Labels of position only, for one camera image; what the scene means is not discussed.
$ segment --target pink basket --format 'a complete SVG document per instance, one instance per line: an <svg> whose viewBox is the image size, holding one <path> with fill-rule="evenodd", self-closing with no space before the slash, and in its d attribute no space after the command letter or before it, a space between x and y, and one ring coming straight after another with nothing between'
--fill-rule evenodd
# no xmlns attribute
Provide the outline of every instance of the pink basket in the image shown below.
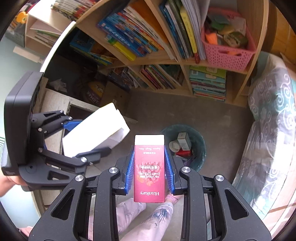
<svg viewBox="0 0 296 241"><path fill-rule="evenodd" d="M231 10L225 10L220 8L209 8L210 13L219 13L227 18L241 17L237 12ZM205 53L208 62L214 67L220 67L222 69L244 71L252 58L256 53L256 45L250 30L246 29L246 37L248 38L247 49L232 48L222 45L212 45L205 40L205 30L202 29L202 42L204 44ZM229 52L236 52L237 55L228 54Z"/></svg>

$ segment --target leg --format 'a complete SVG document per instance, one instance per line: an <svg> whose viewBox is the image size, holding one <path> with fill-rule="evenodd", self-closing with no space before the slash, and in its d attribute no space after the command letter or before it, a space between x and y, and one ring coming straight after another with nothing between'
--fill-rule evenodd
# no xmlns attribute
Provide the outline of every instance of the leg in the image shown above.
<svg viewBox="0 0 296 241"><path fill-rule="evenodd" d="M119 234L127 229L130 223L139 215L140 212L145 210L146 203L134 202L130 198L121 202L116 207L117 227ZM93 227L94 227L94 206L91 207L89 215L89 234L88 239L93 240Z"/></svg>
<svg viewBox="0 0 296 241"><path fill-rule="evenodd" d="M173 214L173 204L180 196L166 197L166 202L160 205L146 221L129 231L121 241L161 241Z"/></svg>

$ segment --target red box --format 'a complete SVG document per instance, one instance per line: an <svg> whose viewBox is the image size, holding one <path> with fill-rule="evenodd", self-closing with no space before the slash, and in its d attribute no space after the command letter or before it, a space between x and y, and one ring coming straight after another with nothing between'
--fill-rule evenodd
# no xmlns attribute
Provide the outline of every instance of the red box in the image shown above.
<svg viewBox="0 0 296 241"><path fill-rule="evenodd" d="M134 201L165 201L164 135L136 135Z"/></svg>

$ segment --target concrete floor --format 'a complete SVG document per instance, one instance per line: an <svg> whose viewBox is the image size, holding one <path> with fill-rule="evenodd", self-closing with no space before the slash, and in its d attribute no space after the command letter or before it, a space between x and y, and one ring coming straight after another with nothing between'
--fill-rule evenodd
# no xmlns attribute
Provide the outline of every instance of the concrete floor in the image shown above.
<svg viewBox="0 0 296 241"><path fill-rule="evenodd" d="M206 143L207 156L200 174L209 177L222 174L232 182L253 123L248 108L146 91L132 93L126 116L136 119L138 123L129 125L131 131L127 137L112 150L111 155L89 167L87 176L99 174L114 166L119 157L126 156L136 134L159 134L170 125L187 124L198 130ZM119 196L117 203L133 197L132 190L128 196ZM131 223L127 231L144 221L157 206L147 204L146 210ZM180 240L182 217L183 200L180 200L174 207L172 221L162 240Z"/></svg>

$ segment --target trash can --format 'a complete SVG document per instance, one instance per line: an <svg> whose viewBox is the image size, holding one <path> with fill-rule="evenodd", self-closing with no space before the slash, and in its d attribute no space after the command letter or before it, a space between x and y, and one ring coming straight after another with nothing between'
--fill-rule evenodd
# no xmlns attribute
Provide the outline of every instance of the trash can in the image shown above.
<svg viewBox="0 0 296 241"><path fill-rule="evenodd" d="M177 139L180 132L187 132L190 138L192 144L192 152L194 153L195 158L191 162L189 167L198 172L205 162L205 157L207 153L205 140L203 139L202 135L191 126L182 124L166 127L160 133L165 136L165 145L168 145L171 141Z"/></svg>

